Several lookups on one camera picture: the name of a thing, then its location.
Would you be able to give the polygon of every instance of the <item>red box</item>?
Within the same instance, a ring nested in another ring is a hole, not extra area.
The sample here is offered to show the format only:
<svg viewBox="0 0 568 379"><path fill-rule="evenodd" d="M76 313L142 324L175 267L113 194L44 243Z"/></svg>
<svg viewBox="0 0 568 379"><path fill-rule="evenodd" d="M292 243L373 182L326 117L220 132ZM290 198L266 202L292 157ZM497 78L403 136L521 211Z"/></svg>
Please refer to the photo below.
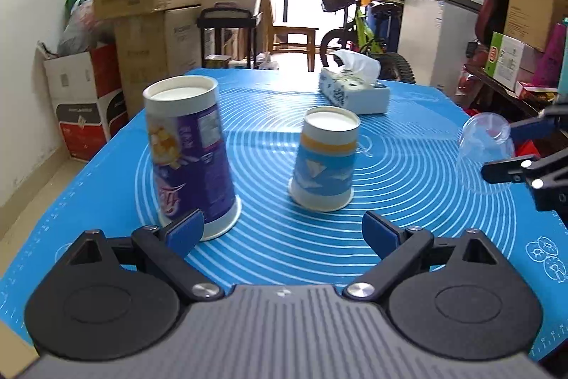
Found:
<svg viewBox="0 0 568 379"><path fill-rule="evenodd" d="M129 118L114 45L45 62L49 93L72 158L89 161Z"/></svg>

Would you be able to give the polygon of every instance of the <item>wooden stool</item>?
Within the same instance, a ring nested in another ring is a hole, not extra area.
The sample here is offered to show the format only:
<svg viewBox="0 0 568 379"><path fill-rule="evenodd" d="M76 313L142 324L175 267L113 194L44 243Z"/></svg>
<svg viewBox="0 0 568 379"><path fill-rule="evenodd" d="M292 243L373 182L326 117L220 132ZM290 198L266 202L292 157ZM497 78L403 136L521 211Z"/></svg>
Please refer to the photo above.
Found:
<svg viewBox="0 0 568 379"><path fill-rule="evenodd" d="M268 35L269 52L300 52L308 55L308 71L314 72L316 67L316 31L319 28L304 28L302 26L290 26L288 23L275 23ZM307 38L306 44L291 42L274 42L275 34L303 34Z"/></svg>

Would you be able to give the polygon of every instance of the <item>bicycle basket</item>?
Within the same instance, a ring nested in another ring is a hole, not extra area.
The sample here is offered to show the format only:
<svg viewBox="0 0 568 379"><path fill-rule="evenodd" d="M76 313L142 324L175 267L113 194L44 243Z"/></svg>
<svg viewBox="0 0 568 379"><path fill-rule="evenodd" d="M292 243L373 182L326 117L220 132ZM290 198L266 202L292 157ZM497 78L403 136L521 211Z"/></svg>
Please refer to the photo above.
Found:
<svg viewBox="0 0 568 379"><path fill-rule="evenodd" d="M322 0L322 9L324 12L337 12L353 5L357 0Z"/></svg>

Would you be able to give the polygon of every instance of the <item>green bicycle frame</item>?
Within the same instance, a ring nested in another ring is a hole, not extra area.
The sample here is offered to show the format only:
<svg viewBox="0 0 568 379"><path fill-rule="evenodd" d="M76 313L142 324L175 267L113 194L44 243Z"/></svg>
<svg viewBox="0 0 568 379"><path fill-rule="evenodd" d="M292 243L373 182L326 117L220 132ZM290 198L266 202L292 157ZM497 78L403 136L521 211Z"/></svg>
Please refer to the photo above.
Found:
<svg viewBox="0 0 568 379"><path fill-rule="evenodd" d="M365 16L361 12L359 6L355 10L355 29L357 31L357 46L359 50L366 48L368 52L372 54L382 54L383 50L380 44L375 41L375 34L373 30L369 28L367 22L365 21Z"/></svg>

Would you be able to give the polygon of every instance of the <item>purple paper cup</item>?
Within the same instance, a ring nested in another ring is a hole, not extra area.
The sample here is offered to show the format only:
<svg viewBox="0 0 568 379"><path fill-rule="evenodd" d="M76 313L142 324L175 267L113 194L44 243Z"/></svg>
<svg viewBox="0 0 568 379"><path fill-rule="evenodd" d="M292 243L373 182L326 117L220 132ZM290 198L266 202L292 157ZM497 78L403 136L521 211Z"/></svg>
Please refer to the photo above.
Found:
<svg viewBox="0 0 568 379"><path fill-rule="evenodd" d="M230 230L241 213L217 105L218 82L177 76L144 90L144 107L161 219L193 209L205 218L201 241Z"/></svg>

